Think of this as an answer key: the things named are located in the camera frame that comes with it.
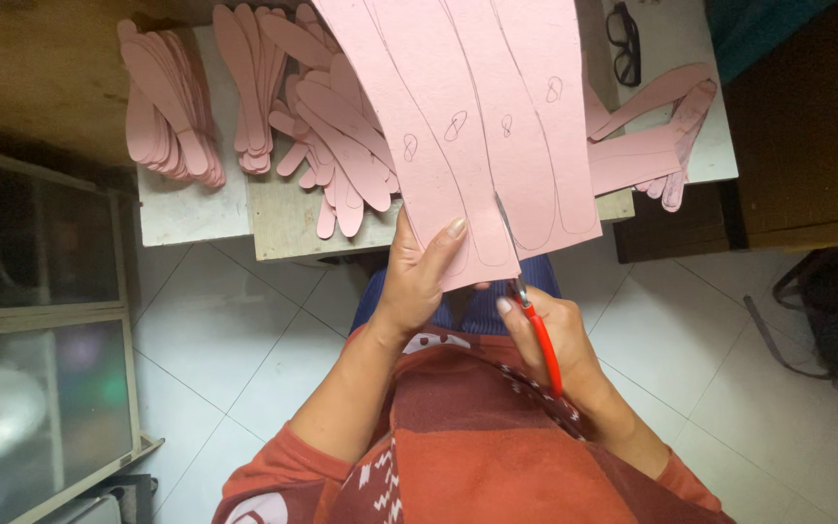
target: metal cabinet frame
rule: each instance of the metal cabinet frame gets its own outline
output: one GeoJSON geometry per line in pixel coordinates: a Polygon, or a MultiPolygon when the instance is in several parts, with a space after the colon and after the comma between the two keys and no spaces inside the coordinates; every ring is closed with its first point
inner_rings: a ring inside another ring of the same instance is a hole
{"type": "MultiPolygon", "coordinates": [[[[59,328],[79,324],[89,324],[103,321],[120,320],[122,322],[123,339],[125,346],[125,367],[126,381],[129,394],[129,416],[131,421],[131,452],[113,459],[102,468],[76,482],[72,486],[61,486],[60,479],[55,479],[55,487],[62,487],[56,494],[38,506],[30,508],[20,517],[12,520],[13,524],[29,524],[47,515],[58,507],[64,505],[83,491],[91,488],[101,480],[117,472],[119,469],[131,463],[134,459],[150,453],[157,446],[163,444],[163,439],[155,439],[141,431],[141,424],[138,418],[138,391],[134,375],[134,353],[131,346],[131,325],[129,319],[128,293],[125,283],[125,263],[122,247],[121,223],[119,220],[119,193],[111,189],[105,189],[90,182],[79,180],[72,176],[58,173],[40,166],[35,166],[22,161],[16,161],[0,155],[0,169],[29,176],[38,180],[45,180],[51,183],[62,184],[90,193],[103,195],[108,198],[113,233],[113,246],[115,258],[115,271],[118,283],[118,300],[104,302],[87,302],[80,304],[62,304],[53,306],[28,306],[18,308],[0,309],[0,334],[29,331],[32,329],[59,328]]],[[[56,395],[56,391],[49,391],[48,394],[56,395]]],[[[48,402],[52,406],[54,398],[48,402]]],[[[54,438],[56,443],[60,442],[59,437],[54,438]]],[[[55,471],[60,464],[55,464],[55,471]]]]}

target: fingernail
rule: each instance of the fingernail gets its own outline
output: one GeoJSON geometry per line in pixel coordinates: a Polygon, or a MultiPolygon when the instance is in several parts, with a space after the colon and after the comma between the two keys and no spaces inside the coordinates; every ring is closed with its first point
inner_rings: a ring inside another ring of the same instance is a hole
{"type": "Polygon", "coordinates": [[[467,221],[463,216],[460,216],[459,218],[452,220],[451,223],[448,224],[448,230],[446,232],[448,233],[449,237],[456,239],[459,235],[461,235],[461,232],[465,230],[466,226],[467,221]]]}
{"type": "Polygon", "coordinates": [[[496,310],[500,311],[501,315],[509,313],[509,310],[512,309],[513,305],[509,303],[509,300],[506,300],[505,296],[500,296],[496,299],[496,310]]]}

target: cabinet glass door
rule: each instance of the cabinet glass door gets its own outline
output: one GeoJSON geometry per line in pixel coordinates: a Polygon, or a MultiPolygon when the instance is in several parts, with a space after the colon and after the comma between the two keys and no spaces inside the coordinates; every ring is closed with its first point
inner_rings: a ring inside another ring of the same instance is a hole
{"type": "Polygon", "coordinates": [[[109,197],[0,168],[0,309],[118,300],[109,197]]]}
{"type": "Polygon", "coordinates": [[[0,522],[132,451],[123,320],[98,318],[0,330],[0,522]]]}

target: glass cabinet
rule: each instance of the glass cabinet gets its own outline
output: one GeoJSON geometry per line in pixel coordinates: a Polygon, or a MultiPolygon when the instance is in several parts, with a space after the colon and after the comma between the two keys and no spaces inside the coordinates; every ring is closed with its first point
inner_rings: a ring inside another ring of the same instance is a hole
{"type": "Polygon", "coordinates": [[[117,196],[0,157],[0,522],[153,450],[138,423],[117,196]]]}

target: blue striped pants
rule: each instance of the blue striped pants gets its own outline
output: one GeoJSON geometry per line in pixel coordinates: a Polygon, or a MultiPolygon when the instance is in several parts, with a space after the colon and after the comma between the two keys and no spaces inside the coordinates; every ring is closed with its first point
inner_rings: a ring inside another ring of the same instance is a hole
{"type": "MultiPolygon", "coordinates": [[[[554,298],[561,298],[562,292],[558,289],[558,282],[555,281],[555,272],[548,261],[548,255],[533,256],[519,262],[522,268],[522,278],[531,286],[552,295],[554,298]]],[[[355,321],[351,325],[354,332],[373,315],[377,309],[377,302],[380,300],[380,291],[384,289],[384,280],[387,278],[387,268],[383,268],[373,274],[371,280],[364,290],[364,296],[357,304],[355,321]]],[[[461,333],[473,333],[476,335],[507,335],[503,319],[496,310],[497,297],[506,293],[506,280],[491,282],[490,288],[484,291],[474,291],[470,303],[467,304],[467,311],[461,320],[461,325],[455,329],[452,321],[451,309],[448,302],[443,300],[438,304],[435,313],[429,320],[430,324],[439,328],[451,329],[461,333]]]]}

